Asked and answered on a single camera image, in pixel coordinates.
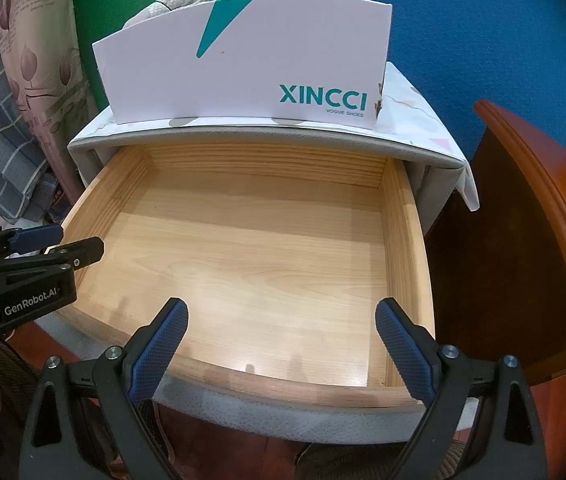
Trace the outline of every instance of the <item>red wooden floor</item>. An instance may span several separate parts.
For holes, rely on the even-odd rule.
[[[34,366],[50,355],[66,362],[76,358],[37,325],[19,327],[9,343]],[[566,476],[566,375],[532,387],[537,405],[550,479]],[[302,443],[245,433],[161,407],[160,418],[174,447],[184,480],[291,480],[294,457]],[[466,432],[458,434],[466,437]]]

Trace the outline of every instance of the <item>metal screw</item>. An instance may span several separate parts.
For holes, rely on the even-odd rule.
[[[58,355],[53,355],[45,362],[45,365],[48,368],[56,368],[60,363],[61,363],[61,358],[58,357]]]
[[[105,357],[108,359],[118,359],[122,353],[123,349],[120,346],[111,346],[105,350]]]
[[[454,345],[444,345],[441,353],[448,359],[456,359],[458,357],[458,348]]]
[[[505,366],[509,366],[510,368],[516,368],[518,366],[518,359],[516,359],[513,355],[506,355],[503,357],[503,362]]]

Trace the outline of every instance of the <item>wooden drawer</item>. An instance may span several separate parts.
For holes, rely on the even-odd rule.
[[[178,297],[189,328],[174,376],[261,399],[416,403],[374,326],[393,296],[434,333],[402,161],[264,143],[127,146],[63,226],[63,243],[105,243],[59,311],[82,332],[124,344]]]

